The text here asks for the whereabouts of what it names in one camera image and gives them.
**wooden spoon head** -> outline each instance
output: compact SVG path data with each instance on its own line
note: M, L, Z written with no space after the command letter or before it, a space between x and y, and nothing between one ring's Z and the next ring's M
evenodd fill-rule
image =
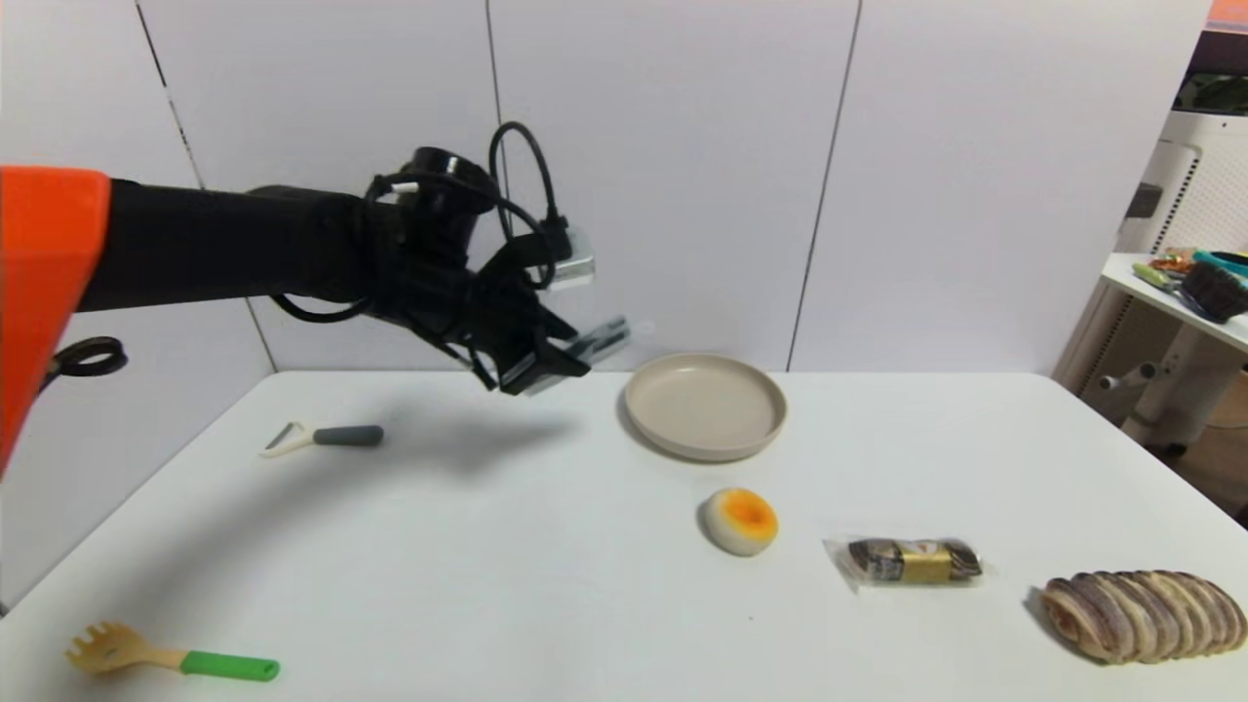
M82 671L100 675L144 661L147 642L121 622L89 626L86 635L86 641L81 636L74 637L76 651L65 651L65 657Z

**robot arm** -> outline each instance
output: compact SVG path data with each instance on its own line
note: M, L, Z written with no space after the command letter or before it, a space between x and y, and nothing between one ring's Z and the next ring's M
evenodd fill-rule
M549 184L532 135L515 122L495 134L490 170L508 129L529 139ZM567 220L554 209L549 185L547 192L547 216L538 221L499 194L493 175L434 147L376 177L363 197L287 186L231 194L110 181L90 171L0 170L0 231L6 235L0 240L0 466L37 393L50 344L75 310L268 295L308 322L369 315L408 329L473 370L488 388L509 395L552 376L583 376L590 370L587 351L619 346L626 325L617 322L610 339L587 344L542 305L538 291L572 255ZM393 204L378 201L391 194L398 195ZM504 219L507 242L472 271L467 250L474 225L494 207L514 214L532 232L513 236ZM49 209L69 212L72 221ZM25 235L14 240L15 227ZM60 247L41 257L60 274L34 272L30 246L37 250L40 241ZM538 271L535 280L530 271ZM313 314L286 295L348 306ZM34 336L31 325L39 327Z

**peeler with gray handle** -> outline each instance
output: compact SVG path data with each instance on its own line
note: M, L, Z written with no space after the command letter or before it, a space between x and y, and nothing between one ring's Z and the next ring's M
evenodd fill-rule
M273 458L313 443L318 446L377 446L386 430L377 425L308 428L303 422L290 422L268 442L260 455Z

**boiled egg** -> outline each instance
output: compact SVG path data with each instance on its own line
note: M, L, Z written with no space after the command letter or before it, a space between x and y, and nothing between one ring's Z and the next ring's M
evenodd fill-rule
M771 505L740 487L711 495L703 503L703 523L710 540L735 556L758 556L780 530Z

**beige plate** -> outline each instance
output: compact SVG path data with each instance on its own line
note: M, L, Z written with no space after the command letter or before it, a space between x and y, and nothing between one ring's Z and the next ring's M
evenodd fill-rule
M624 390L629 418L646 438L678 456L735 461L780 433L784 393L763 371L709 353L650 361Z

